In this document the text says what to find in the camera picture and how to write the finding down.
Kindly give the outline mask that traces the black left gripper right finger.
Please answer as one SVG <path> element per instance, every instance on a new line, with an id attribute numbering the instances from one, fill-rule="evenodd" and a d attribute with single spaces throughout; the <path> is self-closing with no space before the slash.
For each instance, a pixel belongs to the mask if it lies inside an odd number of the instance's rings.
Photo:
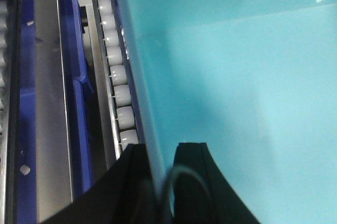
<path id="1" fill-rule="evenodd" d="M 180 143 L 174 166 L 174 223 L 258 223 L 215 163 L 207 144 Z"/>

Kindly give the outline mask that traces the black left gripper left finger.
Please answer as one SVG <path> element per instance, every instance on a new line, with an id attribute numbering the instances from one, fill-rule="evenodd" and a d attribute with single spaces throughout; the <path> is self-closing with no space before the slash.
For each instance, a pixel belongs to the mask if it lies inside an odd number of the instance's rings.
<path id="1" fill-rule="evenodd" d="M 44 222 L 159 223 L 145 145 L 128 145 L 92 188 Z"/>

